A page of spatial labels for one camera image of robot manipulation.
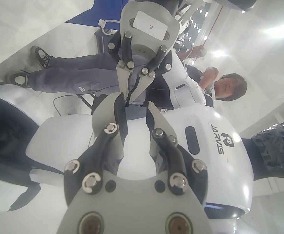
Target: black hair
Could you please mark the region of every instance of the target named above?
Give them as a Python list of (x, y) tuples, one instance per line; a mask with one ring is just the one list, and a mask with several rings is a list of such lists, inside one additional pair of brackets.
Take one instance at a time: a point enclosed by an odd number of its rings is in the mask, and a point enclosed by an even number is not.
[(234, 93), (231, 96), (223, 97), (223, 98), (219, 97), (219, 98), (216, 98), (217, 100), (226, 101), (226, 102), (234, 101), (242, 97), (246, 93), (248, 84), (242, 76), (240, 76), (237, 73), (231, 73), (231, 74), (222, 76), (220, 79), (226, 79), (226, 78), (239, 79), (240, 84), (234, 89)]

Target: hand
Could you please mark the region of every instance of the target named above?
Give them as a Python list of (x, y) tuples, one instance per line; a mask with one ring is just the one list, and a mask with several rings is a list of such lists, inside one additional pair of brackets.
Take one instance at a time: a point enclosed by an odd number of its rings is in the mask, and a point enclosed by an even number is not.
[(203, 90), (207, 88), (210, 84), (212, 84), (216, 77), (218, 76), (218, 69), (214, 67), (207, 68), (206, 71), (202, 74), (201, 81), (199, 85)]
[(203, 45), (201, 46), (195, 46), (190, 53), (189, 57), (191, 58), (198, 58), (201, 56), (201, 50), (204, 49)]
[(204, 81), (210, 82), (210, 84), (215, 81), (219, 74), (219, 71), (215, 67), (208, 67), (206, 71), (202, 74)]

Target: black slot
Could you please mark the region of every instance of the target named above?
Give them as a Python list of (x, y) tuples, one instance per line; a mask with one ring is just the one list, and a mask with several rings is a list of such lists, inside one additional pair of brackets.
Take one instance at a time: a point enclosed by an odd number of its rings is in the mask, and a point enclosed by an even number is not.
[(196, 130), (192, 126), (185, 128), (185, 136), (187, 141), (188, 151), (192, 155), (197, 155), (200, 152), (199, 143), (196, 135)]

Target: blue panel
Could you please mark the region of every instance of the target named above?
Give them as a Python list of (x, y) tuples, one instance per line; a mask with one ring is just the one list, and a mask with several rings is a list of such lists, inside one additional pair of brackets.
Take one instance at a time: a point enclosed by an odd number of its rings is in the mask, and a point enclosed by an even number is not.
[[(94, 0), (94, 5), (88, 11), (67, 21), (68, 23), (98, 27), (99, 19), (120, 20), (123, 6), (131, 0)], [(119, 29), (119, 24), (109, 22), (106, 28)]]

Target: silver bolt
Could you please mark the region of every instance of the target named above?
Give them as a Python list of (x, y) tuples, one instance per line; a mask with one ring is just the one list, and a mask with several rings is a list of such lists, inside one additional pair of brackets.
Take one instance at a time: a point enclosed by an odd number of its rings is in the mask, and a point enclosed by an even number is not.
[(205, 163), (199, 159), (195, 159), (192, 162), (192, 168), (195, 172), (199, 173), (203, 170), (207, 169), (207, 166), (205, 165)]
[(126, 32), (124, 33), (124, 36), (125, 36), (126, 38), (132, 38), (132, 33), (128, 30), (128, 31), (126, 31)]
[(115, 44), (114, 43), (108, 43), (108, 48), (110, 48), (110, 50), (114, 50)]
[(101, 176), (96, 173), (92, 172), (86, 175), (82, 181), (82, 189), (86, 193), (92, 193), (92, 189), (96, 186), (98, 182), (101, 181)]
[(148, 74), (148, 68), (143, 68), (142, 69), (142, 74), (147, 75)]
[(162, 45), (160, 47), (160, 50), (163, 51), (163, 52), (166, 52), (168, 50), (168, 48), (165, 45)]
[(163, 131), (162, 131), (162, 129), (157, 129), (156, 131), (155, 131), (155, 136), (157, 136), (157, 137), (162, 137), (162, 135), (163, 135)]
[(149, 75), (151, 78), (154, 78), (155, 75), (156, 75), (156, 73), (155, 73), (154, 71), (152, 71), (152, 72), (150, 72), (148, 75)]
[(127, 63), (127, 67), (128, 67), (128, 69), (133, 69), (134, 68), (134, 62), (133, 61), (129, 61)]
[(116, 130), (117, 130), (117, 125), (115, 123), (110, 123), (108, 124), (106, 129), (104, 129), (104, 132), (107, 134), (113, 134), (116, 132)]
[(175, 172), (170, 176), (170, 186), (176, 186), (184, 191), (187, 188), (187, 179), (183, 174)]
[(65, 171), (71, 171), (73, 174), (79, 170), (80, 163), (78, 160), (71, 160), (65, 166)]
[(126, 65), (124, 60), (122, 60), (122, 59), (118, 63), (119, 63), (120, 67), (125, 67), (125, 65)]
[(170, 70), (171, 68), (172, 68), (171, 64), (167, 63), (167, 64), (165, 65), (165, 69), (166, 69), (166, 70)]
[(171, 141), (173, 144), (176, 144), (176, 143), (177, 143), (177, 139), (175, 138), (175, 136), (170, 135), (170, 136), (169, 136), (169, 139), (170, 139), (170, 141)]

